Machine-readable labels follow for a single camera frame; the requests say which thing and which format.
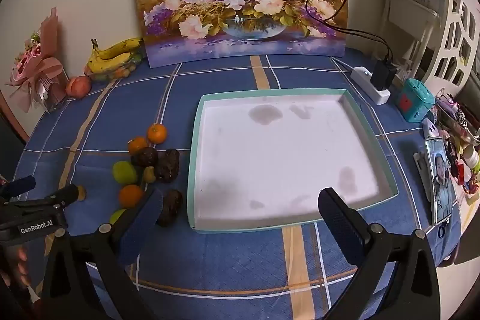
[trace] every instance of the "power cord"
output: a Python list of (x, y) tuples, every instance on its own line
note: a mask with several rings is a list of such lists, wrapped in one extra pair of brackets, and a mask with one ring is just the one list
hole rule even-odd
[(340, 10), (344, 7), (344, 5), (346, 4), (347, 0), (343, 0), (342, 4), (340, 5), (340, 7), (338, 8), (338, 10), (330, 17), (328, 17), (327, 19), (318, 19), (316, 18), (315, 16), (313, 16), (309, 10), (308, 10), (308, 3), (310, 2), (310, 0), (306, 0), (305, 1), (305, 11), (307, 12), (307, 14), (312, 18), (314, 19), (315, 21), (318, 21), (320, 22), (321, 24), (337, 31), (337, 32), (340, 32), (340, 33), (344, 33), (344, 34), (350, 34), (351, 36), (357, 36), (357, 37), (362, 37), (364, 39), (368, 39), (368, 40), (372, 40), (372, 41), (375, 41), (377, 43), (380, 43), (380, 44), (383, 44), (386, 48), (387, 48), (387, 54), (385, 56), (385, 62), (387, 64), (391, 64), (392, 61), (393, 61), (393, 52), (392, 52), (392, 49), (390, 48), (390, 46), (388, 45), (388, 43), (385, 41), (384, 38), (376, 35), (376, 34), (373, 34), (373, 33), (370, 33), (370, 32), (367, 32), (367, 31), (361, 31), (361, 30), (358, 30), (358, 29), (349, 29), (349, 28), (341, 28), (341, 27), (338, 27), (338, 26), (335, 26), (335, 25), (331, 25), (329, 23), (327, 23), (327, 21), (333, 19), (334, 17), (336, 17)]

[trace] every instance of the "container lid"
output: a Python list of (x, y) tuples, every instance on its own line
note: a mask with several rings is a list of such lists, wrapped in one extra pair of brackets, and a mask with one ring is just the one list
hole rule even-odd
[(410, 86), (410, 88), (416, 93), (417, 97), (423, 100), (424, 103), (431, 105), (435, 103), (435, 97), (420, 80), (409, 77), (405, 81), (405, 85)]

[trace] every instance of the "white tray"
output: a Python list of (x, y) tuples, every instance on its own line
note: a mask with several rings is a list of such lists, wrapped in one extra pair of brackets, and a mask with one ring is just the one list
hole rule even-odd
[(190, 153), (190, 226), (249, 231), (321, 219), (332, 187), (355, 209), (398, 194), (385, 155), (346, 90), (293, 88), (204, 95)]

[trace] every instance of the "tablecloth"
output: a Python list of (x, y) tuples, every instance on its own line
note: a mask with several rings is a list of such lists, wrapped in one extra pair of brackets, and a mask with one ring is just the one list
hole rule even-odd
[[(371, 60), (347, 49), (341, 60), (373, 69)], [(128, 159), (127, 142), (154, 122), (169, 131), (158, 149), (176, 148), (180, 174), (162, 191), (186, 195), (195, 111), (204, 94), (256, 88), (345, 88), (376, 134), (399, 193), (361, 211), (368, 222), (388, 231), (427, 233), (436, 264), (460, 239), (455, 205), (445, 236), (430, 224), (428, 204), (413, 153), (423, 149), (419, 124), (408, 123), (395, 107), (398, 91), (376, 106), (334, 58), (308, 55), (237, 56), (149, 69), (146, 62), (130, 77), (94, 85), (82, 100), (68, 100), (43, 115), (20, 163), (16, 178), (34, 175), (37, 187), (22, 199), (44, 197), (59, 185), (81, 184), (87, 199), (66, 210), (72, 235), (90, 233), (117, 209), (121, 186), (112, 176), (117, 160)], [(44, 240), (28, 243), (34, 285), (43, 278)], [(374, 313), (390, 278), (388, 265), (363, 314)], [(90, 268), (93, 275), (96, 270)], [(140, 294), (162, 319), (318, 319), (343, 292), (355, 268), (342, 256), (323, 221), (251, 233), (199, 234), (186, 210), (169, 228), (156, 227), (136, 264), (127, 268)], [(116, 316), (107, 302), (105, 306)]]

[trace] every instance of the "table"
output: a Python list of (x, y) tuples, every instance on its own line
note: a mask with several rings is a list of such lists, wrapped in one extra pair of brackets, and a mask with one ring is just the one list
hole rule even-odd
[[(371, 60), (358, 51), (347, 49), (341, 60), (373, 69)], [(87, 198), (65, 210), (69, 232), (94, 231), (119, 208), (121, 186), (112, 177), (112, 165), (128, 159), (128, 140), (145, 134), (153, 122), (169, 130), (159, 148), (176, 148), (181, 153), (176, 181), (156, 186), (185, 194), (200, 97), (256, 88), (347, 89), (377, 135), (399, 190), (393, 199), (361, 215), (392, 233), (409, 235), (416, 228), (424, 229), (436, 264), (452, 251), (463, 225), (457, 202), (440, 239), (437, 227), (430, 225), (430, 206), (412, 158), (423, 148), (422, 131), (419, 124), (407, 123), (395, 107), (397, 90), (392, 88), (388, 103), (375, 106), (349, 73), (325, 56), (237, 56), (155, 69), (144, 63), (126, 79), (94, 85), (84, 99), (69, 100), (40, 120), (16, 172), (17, 178), (34, 175), (37, 187), (22, 199), (44, 197), (70, 182), (81, 184)], [(36, 286), (43, 278), (44, 240), (29, 242), (27, 250)], [(90, 269), (98, 278), (93, 265)], [(162, 319), (317, 319), (338, 299), (355, 270), (323, 221), (208, 235), (189, 227), (186, 210), (171, 227), (156, 227), (137, 263), (127, 268), (147, 304)], [(375, 311), (391, 271), (392, 267), (385, 270), (364, 317)], [(115, 316), (98, 284), (107, 311)]]

